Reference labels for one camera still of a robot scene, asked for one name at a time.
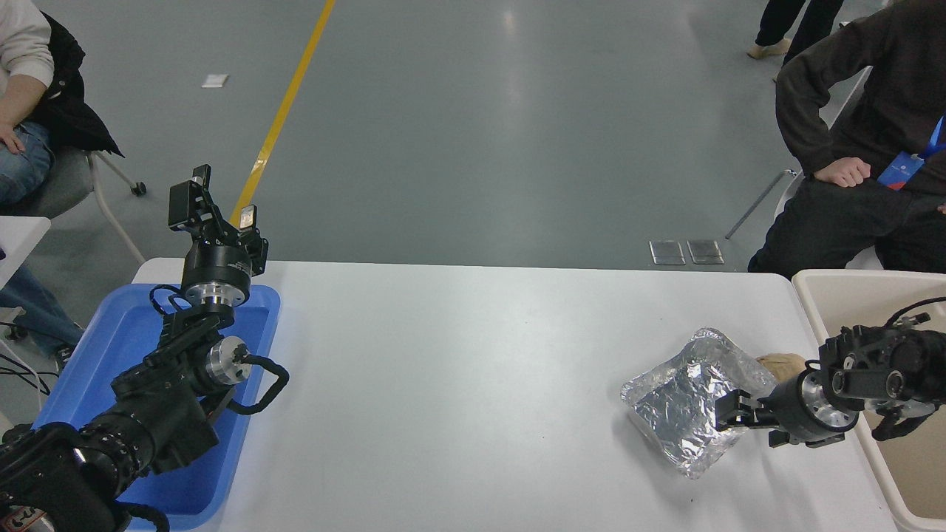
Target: white sleeve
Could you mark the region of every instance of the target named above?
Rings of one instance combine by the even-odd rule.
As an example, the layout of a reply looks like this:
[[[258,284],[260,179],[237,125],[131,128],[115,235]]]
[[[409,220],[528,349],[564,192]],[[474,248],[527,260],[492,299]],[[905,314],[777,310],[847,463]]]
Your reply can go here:
[[[53,81],[50,32],[29,0],[0,0],[0,66],[11,76],[30,76],[48,87]]]

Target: metal pole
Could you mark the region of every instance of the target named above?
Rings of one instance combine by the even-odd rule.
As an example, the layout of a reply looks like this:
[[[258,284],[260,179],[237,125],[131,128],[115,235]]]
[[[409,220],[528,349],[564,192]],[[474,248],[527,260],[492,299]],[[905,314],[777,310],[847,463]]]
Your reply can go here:
[[[739,229],[743,225],[743,222],[745,222],[745,219],[748,218],[750,214],[752,214],[752,211],[756,210],[756,207],[758,207],[759,204],[762,203],[762,200],[765,199],[765,196],[768,196],[768,193],[771,192],[773,188],[775,188],[775,185],[779,183],[779,180],[781,180],[782,176],[784,176],[786,173],[791,174],[793,178],[798,176],[798,172],[790,168],[786,168],[782,170],[781,172],[779,172],[779,175],[775,176],[775,179],[772,180],[772,183],[770,183],[769,186],[767,186],[765,190],[762,191],[762,194],[760,194],[759,197],[756,198],[756,201],[749,207],[749,210],[747,210],[745,214],[743,214],[743,216],[739,219],[739,221],[736,222],[736,224],[732,226],[732,229],[729,229],[729,232],[726,233],[727,240],[729,240],[729,237],[731,237],[732,234],[735,233],[736,230]]]

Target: white table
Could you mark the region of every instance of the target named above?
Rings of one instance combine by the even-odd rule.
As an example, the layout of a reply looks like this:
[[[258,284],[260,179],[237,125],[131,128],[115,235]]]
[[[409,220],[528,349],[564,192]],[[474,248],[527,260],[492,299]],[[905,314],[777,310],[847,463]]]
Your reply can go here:
[[[894,530],[853,439],[754,431],[693,481],[627,420],[621,385],[703,326],[814,356],[781,277],[271,261],[254,282],[282,296],[292,378],[199,530]]]
[[[48,218],[31,216],[0,216],[0,249],[7,254],[0,259],[0,288],[16,273],[29,252],[33,251],[46,231]]]

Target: blue lanyard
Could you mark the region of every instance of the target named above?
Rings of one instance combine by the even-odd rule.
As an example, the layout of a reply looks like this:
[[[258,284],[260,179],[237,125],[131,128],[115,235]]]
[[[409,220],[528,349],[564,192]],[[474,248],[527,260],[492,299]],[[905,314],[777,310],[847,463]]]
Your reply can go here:
[[[930,143],[926,145],[926,150],[923,150],[923,153],[920,154],[920,159],[926,160],[937,153],[946,150],[946,142],[943,144],[937,144],[939,140],[939,130],[943,127],[943,118],[946,118],[946,115],[939,118],[937,123],[937,128],[933,130],[933,135],[930,136]]]

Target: chair leg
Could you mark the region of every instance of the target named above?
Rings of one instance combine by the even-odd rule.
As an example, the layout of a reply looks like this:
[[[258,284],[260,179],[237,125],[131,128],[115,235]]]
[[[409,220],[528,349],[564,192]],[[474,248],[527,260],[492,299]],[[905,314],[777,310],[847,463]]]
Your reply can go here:
[[[96,195],[96,202],[98,203],[98,208],[101,209],[102,214],[105,215],[105,219],[109,221],[112,227],[114,227],[114,230],[118,233],[118,236],[121,237],[121,239],[125,242],[125,245],[128,247],[128,250],[131,252],[131,255],[134,257],[135,260],[138,261],[138,264],[144,264],[145,256],[141,255],[141,252],[138,251],[138,247],[134,245],[134,242],[131,240],[131,237],[128,236],[128,233],[125,232],[125,229],[121,226],[121,223],[118,223],[118,219],[114,216],[114,214],[112,214],[112,209],[110,209],[108,204],[105,203],[105,196],[104,194],[102,194],[102,183],[98,177],[98,166],[96,165],[95,159],[93,159],[91,156],[88,159],[89,159],[89,170],[92,173],[93,192]]]
[[[101,159],[103,163],[108,165],[108,167],[111,168],[113,172],[115,172],[115,175],[117,175],[118,177],[122,179],[122,181],[127,183],[129,188],[131,188],[131,192],[135,196],[142,196],[145,194],[145,192],[147,192],[147,190],[145,189],[144,183],[140,181],[135,183],[134,181],[129,179],[129,177],[125,175],[125,173],[122,172],[120,169],[118,169],[118,167],[112,161],[110,161],[105,155],[103,155],[101,151],[93,151],[92,155]]]
[[[756,201],[753,202],[752,205],[749,206],[749,210],[747,210],[745,214],[743,214],[743,216],[739,219],[739,221],[736,222],[736,224],[732,226],[732,229],[729,229],[729,232],[726,233],[727,240],[729,240],[729,238],[732,237],[732,234],[735,233],[737,229],[742,227],[743,222],[745,222],[745,219],[747,219],[749,215],[752,214],[752,211],[756,210],[756,207],[758,207],[759,204],[762,203],[762,200],[765,199],[765,196],[768,196],[768,193],[771,192],[773,188],[775,188],[775,185],[779,183],[779,181],[785,174],[790,174],[793,177],[798,176],[798,172],[790,168],[786,168],[782,170],[781,172],[779,172],[779,175],[775,176],[775,179],[772,180],[772,183],[769,183],[769,186],[767,186],[765,190],[762,191],[762,194],[760,194],[759,197],[756,198]]]

